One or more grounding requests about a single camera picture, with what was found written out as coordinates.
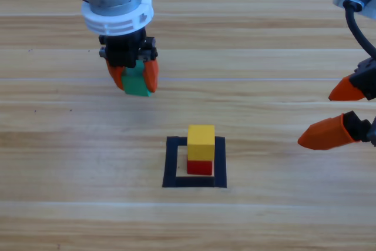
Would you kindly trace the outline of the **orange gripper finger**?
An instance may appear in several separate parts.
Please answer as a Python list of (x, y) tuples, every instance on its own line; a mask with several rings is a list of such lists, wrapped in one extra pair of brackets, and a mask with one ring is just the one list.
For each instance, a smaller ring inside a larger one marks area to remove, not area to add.
[(122, 91), (124, 91), (123, 82), (122, 82), (122, 75), (123, 71), (125, 70), (124, 66), (112, 66), (109, 63), (109, 60), (106, 59), (106, 64), (108, 67), (108, 71), (112, 79), (114, 80), (115, 85)]
[(150, 92), (156, 92), (159, 76), (159, 66), (157, 60), (147, 61), (144, 63), (143, 77), (147, 89)]
[(299, 137), (298, 144), (312, 150), (329, 150), (356, 142), (369, 142), (370, 121), (354, 111), (314, 123)]
[(350, 82), (350, 75), (342, 78), (329, 95), (330, 101), (358, 101), (365, 95)]

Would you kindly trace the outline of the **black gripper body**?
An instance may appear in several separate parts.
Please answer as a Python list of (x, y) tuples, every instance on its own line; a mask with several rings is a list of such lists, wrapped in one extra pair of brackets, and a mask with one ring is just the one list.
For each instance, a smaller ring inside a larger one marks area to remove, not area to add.
[(99, 56), (112, 67), (134, 68), (137, 60), (153, 61), (158, 56), (156, 39), (147, 36), (145, 29), (120, 36), (99, 35), (99, 42)]
[(368, 101), (375, 99), (375, 59), (360, 62), (351, 75), (351, 83)]

